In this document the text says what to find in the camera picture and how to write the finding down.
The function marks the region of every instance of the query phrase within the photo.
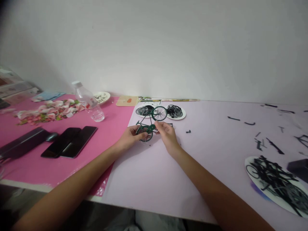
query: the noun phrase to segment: forearm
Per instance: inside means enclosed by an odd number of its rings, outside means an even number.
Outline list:
[[[256,211],[182,148],[175,149],[170,155],[196,186],[222,229],[274,230]]]
[[[59,227],[120,153],[121,150],[115,146],[104,151],[44,196],[14,225],[13,230],[54,230]]]

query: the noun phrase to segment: pink surface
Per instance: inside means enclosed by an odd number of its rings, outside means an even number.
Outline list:
[[[74,95],[63,95],[59,100],[75,99]],[[3,179],[19,181],[29,184],[42,184],[55,187],[67,177],[85,166],[114,144],[127,128],[134,107],[118,107],[118,97],[111,97],[101,106],[105,119],[102,122],[94,122],[86,111],[81,111],[71,118],[61,121],[41,123],[40,125],[49,132],[61,134],[69,127],[96,126],[98,130],[89,140],[78,157],[75,159],[59,157],[57,159],[42,158],[40,155],[48,148],[49,142],[44,142],[23,157],[5,163]],[[33,103],[26,100],[12,106],[17,110],[37,109],[43,102]],[[12,113],[0,115],[1,139],[0,147],[33,130],[36,126],[29,124],[17,126],[18,118]],[[111,172],[112,166],[102,175],[90,191],[91,195],[102,196]]]

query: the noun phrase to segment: white wall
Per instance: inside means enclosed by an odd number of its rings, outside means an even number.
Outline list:
[[[1,59],[44,90],[308,103],[306,0],[24,0]]]

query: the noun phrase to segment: black phone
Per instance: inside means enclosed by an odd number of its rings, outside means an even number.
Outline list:
[[[85,126],[81,132],[71,141],[71,143],[61,153],[62,157],[75,158],[87,144],[89,139],[96,132],[97,127]]]
[[[78,135],[81,128],[68,128],[42,154],[45,158],[58,158],[62,151]]]

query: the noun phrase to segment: hand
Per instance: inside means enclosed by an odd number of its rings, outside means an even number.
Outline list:
[[[181,146],[177,142],[176,134],[172,126],[165,122],[158,121],[155,121],[155,126],[158,129],[156,134],[161,134],[161,138],[169,154],[177,151],[178,149],[181,149]]]
[[[136,135],[136,131],[140,125],[130,126],[126,128],[121,138],[114,144],[114,146],[119,149],[119,151],[127,151],[133,144],[145,138],[148,134],[146,132]]]

